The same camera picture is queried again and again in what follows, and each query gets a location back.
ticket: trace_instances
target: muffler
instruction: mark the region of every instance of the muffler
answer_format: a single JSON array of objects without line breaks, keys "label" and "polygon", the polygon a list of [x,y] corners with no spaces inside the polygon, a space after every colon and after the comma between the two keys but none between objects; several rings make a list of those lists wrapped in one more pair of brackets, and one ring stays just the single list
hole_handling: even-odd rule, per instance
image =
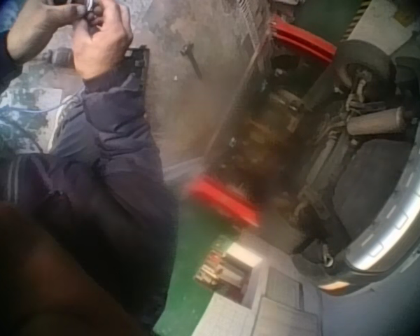
[{"label": "muffler", "polygon": [[350,135],[401,133],[406,128],[403,107],[375,112],[347,121],[346,128]]}]

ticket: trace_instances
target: person's right hand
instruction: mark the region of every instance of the person's right hand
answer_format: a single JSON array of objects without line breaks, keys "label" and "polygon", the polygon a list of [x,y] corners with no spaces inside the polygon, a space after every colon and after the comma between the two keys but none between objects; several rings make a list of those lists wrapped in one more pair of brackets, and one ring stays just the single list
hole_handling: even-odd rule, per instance
[{"label": "person's right hand", "polygon": [[132,42],[129,9],[115,0],[101,0],[103,24],[90,34],[90,26],[81,20],[73,33],[75,67],[84,79],[105,74],[120,63]]}]

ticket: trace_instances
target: tire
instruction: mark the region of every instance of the tire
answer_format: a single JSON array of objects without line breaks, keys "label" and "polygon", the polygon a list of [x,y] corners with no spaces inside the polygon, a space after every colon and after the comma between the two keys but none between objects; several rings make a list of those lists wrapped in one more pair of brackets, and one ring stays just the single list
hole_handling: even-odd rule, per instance
[{"label": "tire", "polygon": [[366,97],[387,95],[395,90],[395,65],[383,50],[368,42],[359,40],[342,42],[332,64],[336,76],[348,88],[351,88],[354,79],[349,73],[350,66],[368,69],[373,79],[372,83],[366,85]]}]

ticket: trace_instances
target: dark jacket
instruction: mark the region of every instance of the dark jacket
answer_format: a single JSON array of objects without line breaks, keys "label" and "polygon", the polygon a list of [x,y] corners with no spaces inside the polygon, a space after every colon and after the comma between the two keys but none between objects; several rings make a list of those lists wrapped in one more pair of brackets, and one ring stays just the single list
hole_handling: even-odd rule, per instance
[{"label": "dark jacket", "polygon": [[[0,94],[20,69],[0,35]],[[115,69],[85,83],[98,131],[94,169],[45,154],[0,160],[0,200],[36,219],[127,312],[152,328],[167,297],[176,203],[144,118],[139,79]]]}]

